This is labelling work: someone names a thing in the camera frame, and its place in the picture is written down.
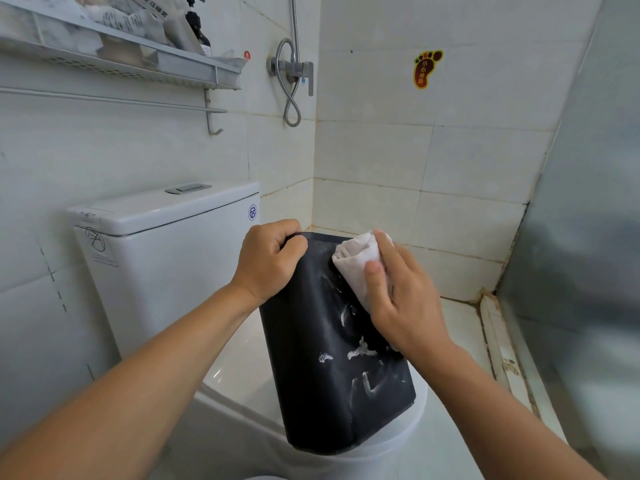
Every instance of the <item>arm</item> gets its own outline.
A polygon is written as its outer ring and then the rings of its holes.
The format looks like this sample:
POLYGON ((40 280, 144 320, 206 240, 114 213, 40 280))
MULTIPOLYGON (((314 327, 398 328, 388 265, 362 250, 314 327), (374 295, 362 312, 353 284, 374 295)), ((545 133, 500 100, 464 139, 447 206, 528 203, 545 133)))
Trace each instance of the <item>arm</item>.
POLYGON ((291 279, 307 240, 298 221, 254 226, 236 274, 0 456, 11 479, 140 479, 244 319, 291 279))
POLYGON ((445 405, 487 479, 602 480, 498 382, 453 344, 440 297, 412 254, 376 239, 393 281, 388 295, 383 266, 369 262, 365 277, 377 329, 415 366, 445 405))

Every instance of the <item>black bottle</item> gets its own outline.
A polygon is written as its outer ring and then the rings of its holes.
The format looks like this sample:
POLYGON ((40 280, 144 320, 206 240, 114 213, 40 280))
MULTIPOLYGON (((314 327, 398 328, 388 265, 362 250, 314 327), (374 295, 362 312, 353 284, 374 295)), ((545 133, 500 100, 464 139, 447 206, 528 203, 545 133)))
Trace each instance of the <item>black bottle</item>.
MULTIPOLYGON (((196 3, 196 0, 187 0, 187 3, 189 4, 189 8, 193 8, 193 5, 196 3)), ((207 57, 211 57, 211 42, 209 42, 209 39, 206 38, 203 35, 202 31, 200 30, 202 28, 202 24, 200 23, 200 17, 192 9, 190 9, 187 12, 187 15, 185 15, 185 17, 187 18, 187 22, 191 26, 193 33, 196 34, 196 38, 200 42, 200 46, 204 51, 204 55, 206 55, 207 57)))

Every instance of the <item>toilet tank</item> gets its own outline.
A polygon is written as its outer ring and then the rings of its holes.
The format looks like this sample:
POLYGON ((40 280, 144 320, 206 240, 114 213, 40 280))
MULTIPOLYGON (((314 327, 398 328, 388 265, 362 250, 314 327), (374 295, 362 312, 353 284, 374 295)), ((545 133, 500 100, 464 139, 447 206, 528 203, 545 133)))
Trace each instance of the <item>toilet tank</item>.
POLYGON ((257 182, 209 182, 68 210, 123 358, 231 280, 259 204, 257 182))

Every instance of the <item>toilet tank lid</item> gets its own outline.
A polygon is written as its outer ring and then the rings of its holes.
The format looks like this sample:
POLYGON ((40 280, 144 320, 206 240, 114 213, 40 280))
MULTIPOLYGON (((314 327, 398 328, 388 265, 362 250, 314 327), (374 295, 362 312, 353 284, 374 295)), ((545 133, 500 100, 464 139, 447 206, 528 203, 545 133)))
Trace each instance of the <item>toilet tank lid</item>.
POLYGON ((242 200, 260 192, 258 182, 191 182, 68 209, 74 226, 108 235, 153 229, 242 200))

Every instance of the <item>wall shelf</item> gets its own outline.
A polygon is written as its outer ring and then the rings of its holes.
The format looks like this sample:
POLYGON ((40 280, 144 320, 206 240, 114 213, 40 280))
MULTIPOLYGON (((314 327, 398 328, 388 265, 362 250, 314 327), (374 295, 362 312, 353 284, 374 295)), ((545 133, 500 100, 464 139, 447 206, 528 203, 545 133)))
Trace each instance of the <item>wall shelf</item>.
POLYGON ((0 52, 151 82, 240 89, 233 59, 204 57, 24 0, 0 0, 0 52))

